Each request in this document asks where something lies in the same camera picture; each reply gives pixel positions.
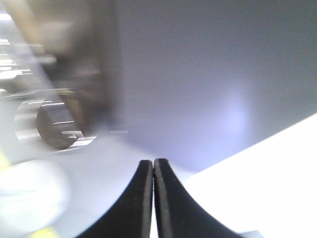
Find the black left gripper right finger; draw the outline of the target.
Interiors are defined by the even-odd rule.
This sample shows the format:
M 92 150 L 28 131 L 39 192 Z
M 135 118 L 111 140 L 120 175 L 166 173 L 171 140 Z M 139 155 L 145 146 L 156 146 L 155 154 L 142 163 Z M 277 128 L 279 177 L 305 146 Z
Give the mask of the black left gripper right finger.
M 154 162 L 154 197 L 160 238 L 241 237 L 192 198 L 167 159 L 156 159 Z

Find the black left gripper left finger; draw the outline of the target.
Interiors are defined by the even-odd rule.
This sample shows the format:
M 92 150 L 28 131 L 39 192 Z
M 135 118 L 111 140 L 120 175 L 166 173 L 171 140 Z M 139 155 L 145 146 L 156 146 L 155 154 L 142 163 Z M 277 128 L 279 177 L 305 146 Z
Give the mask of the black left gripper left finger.
M 153 165 L 141 160 L 120 197 L 79 238 L 148 238 L 153 199 Z

